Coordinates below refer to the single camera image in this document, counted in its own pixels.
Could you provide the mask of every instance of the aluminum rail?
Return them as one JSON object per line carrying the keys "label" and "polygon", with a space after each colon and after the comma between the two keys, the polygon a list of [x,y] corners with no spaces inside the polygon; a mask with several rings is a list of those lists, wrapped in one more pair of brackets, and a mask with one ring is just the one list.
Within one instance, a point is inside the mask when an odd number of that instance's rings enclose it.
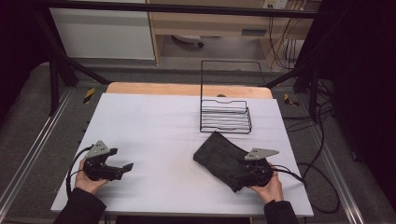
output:
{"label": "aluminum rail", "polygon": [[6,217],[7,211],[14,202],[17,197],[18,192],[20,191],[26,177],[29,175],[31,169],[33,168],[35,161],[37,160],[41,150],[46,144],[52,130],[54,129],[58,119],[64,112],[64,109],[68,103],[70,94],[73,89],[68,88],[63,97],[60,100],[60,106],[57,111],[55,111],[54,115],[47,119],[46,124],[38,135],[37,139],[31,146],[29,152],[24,158],[23,162],[20,165],[20,168],[16,172],[16,174],[12,177],[9,182],[6,190],[3,192],[3,195],[0,197],[0,223],[3,222],[3,219]]}
{"label": "aluminum rail", "polygon": [[166,5],[166,4],[64,1],[64,0],[34,0],[32,2],[37,7],[52,7],[52,8],[193,13],[193,14],[279,17],[279,18],[299,18],[299,19],[335,18],[335,14],[330,12],[281,10],[281,9],[266,9],[266,8],[209,7],[209,6]]}

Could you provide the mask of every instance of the gray carpet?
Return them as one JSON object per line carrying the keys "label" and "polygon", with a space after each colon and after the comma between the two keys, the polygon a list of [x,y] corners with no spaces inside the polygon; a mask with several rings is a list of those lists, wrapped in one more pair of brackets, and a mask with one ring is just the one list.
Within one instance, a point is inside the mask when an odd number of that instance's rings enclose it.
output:
{"label": "gray carpet", "polygon": [[[129,69],[97,69],[104,77],[111,77],[117,81],[136,82],[175,82],[198,83],[199,73],[186,71],[154,71]],[[48,70],[38,67],[26,84],[21,99],[11,108],[1,127],[0,159],[9,161],[7,167],[0,170],[2,176],[1,190],[4,190],[12,175],[18,169],[30,145],[33,144],[39,130],[44,125],[50,111]],[[89,78],[80,76],[84,81]],[[252,82],[262,82],[257,74],[252,75]],[[55,198],[55,190],[62,184],[68,165],[78,148],[78,141],[84,135],[83,130],[88,127],[87,121],[92,117],[102,92],[106,87],[96,88],[87,105],[82,103],[88,87],[75,88],[68,105],[41,154],[39,155],[31,173],[28,175],[20,193],[7,213],[7,217],[55,218],[50,207]],[[304,111],[300,106],[285,105],[283,94],[274,94],[279,102],[283,116],[302,116]],[[285,121],[289,127],[292,122]],[[394,211],[390,208],[370,172],[363,163],[351,159],[350,150],[343,138],[336,118],[328,118],[325,122],[326,143],[332,150],[338,165],[350,187],[359,209],[367,222],[396,223]],[[311,129],[289,133],[291,146],[297,161],[310,162],[318,150],[318,143],[313,137]],[[322,160],[316,166],[326,173]],[[309,198],[313,204],[326,210],[336,205],[335,196],[324,179],[311,171],[307,176]],[[346,213],[340,210],[331,215],[325,215],[314,210],[315,216],[307,219],[308,223],[348,223]]]}

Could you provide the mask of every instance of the white cabinet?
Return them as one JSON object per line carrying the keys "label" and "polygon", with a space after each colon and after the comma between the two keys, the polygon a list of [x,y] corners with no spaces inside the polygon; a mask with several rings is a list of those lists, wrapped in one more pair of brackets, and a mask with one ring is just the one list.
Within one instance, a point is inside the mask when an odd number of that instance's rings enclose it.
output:
{"label": "white cabinet", "polygon": [[70,57],[154,60],[147,12],[63,8],[50,11]]}

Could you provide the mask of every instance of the black sleeve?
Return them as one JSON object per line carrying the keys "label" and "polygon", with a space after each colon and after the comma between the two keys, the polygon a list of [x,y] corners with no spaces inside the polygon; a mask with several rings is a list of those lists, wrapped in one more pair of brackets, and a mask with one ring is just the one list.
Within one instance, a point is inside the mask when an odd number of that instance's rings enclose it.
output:
{"label": "black sleeve", "polygon": [[290,202],[271,201],[264,206],[264,213],[268,224],[298,224]]}
{"label": "black sleeve", "polygon": [[93,194],[74,189],[54,224],[98,224],[106,206]]}

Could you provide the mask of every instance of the floor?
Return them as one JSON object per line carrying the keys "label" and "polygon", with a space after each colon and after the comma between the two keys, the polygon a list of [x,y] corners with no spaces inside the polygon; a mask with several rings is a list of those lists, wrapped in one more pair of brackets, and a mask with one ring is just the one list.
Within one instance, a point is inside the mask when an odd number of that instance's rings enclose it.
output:
{"label": "floor", "polygon": [[[200,49],[195,45],[179,42],[171,36],[166,37],[162,61],[158,65],[139,61],[82,61],[104,77],[117,81],[136,82],[198,83],[202,60],[216,61],[206,63],[205,70],[230,71],[232,81],[240,79],[239,76],[233,76],[234,71],[244,74],[253,72],[253,76],[249,78],[251,85],[263,82],[260,76],[256,76],[260,70],[265,74],[265,82],[288,71],[279,67],[269,69],[259,51],[257,40],[225,37],[203,37],[203,40],[205,46]],[[230,65],[218,61],[248,63]],[[0,210],[1,214],[6,216],[3,223],[12,221],[14,221],[12,223],[51,223],[56,217],[50,211],[51,202],[59,183],[62,183],[70,158],[76,153],[78,140],[82,139],[84,130],[89,125],[88,121],[100,99],[100,94],[106,90],[105,86],[78,74],[81,81],[77,88],[62,88],[69,94],[68,103],[62,107],[62,115],[50,129],[49,137],[40,144],[35,140],[41,134],[42,127],[50,121],[46,112],[50,111],[48,74],[46,65],[37,67],[26,83],[19,101],[11,108],[7,119],[0,127],[0,159],[9,161],[8,168],[0,172],[1,192],[10,191],[9,183],[15,179],[19,167],[22,165],[28,167],[24,175],[19,175],[23,181],[18,188],[13,189],[15,194],[8,195],[10,196],[8,201],[12,203]],[[306,94],[294,94],[293,83],[294,79],[290,79],[272,89],[284,117],[306,115]],[[332,84],[322,80],[322,85],[330,87]],[[85,105],[82,101],[91,87],[96,88],[95,94]],[[289,94],[287,103],[285,103],[285,93]],[[319,100],[326,101],[326,97],[319,97]],[[339,192],[343,204],[333,214],[323,214],[314,209],[315,216],[309,217],[306,222],[396,223],[394,211],[372,179],[370,171],[364,163],[352,160],[351,151],[342,130],[337,125],[336,117],[332,114],[328,115],[330,116],[324,123],[325,151],[316,162],[316,166],[341,190]],[[318,151],[321,129],[318,125],[311,125],[314,123],[309,119],[304,122],[285,119],[297,161],[310,162]],[[36,146],[39,153],[36,155],[32,153],[32,146]],[[27,161],[26,155],[35,159]],[[308,193],[312,203],[324,210],[332,210],[337,200],[325,179],[319,173],[311,172],[307,176],[307,181],[310,183]],[[4,201],[5,195],[3,194],[1,202]],[[350,205],[356,205],[352,206],[355,210],[351,211]],[[265,220],[255,218],[254,223],[262,224]]]}

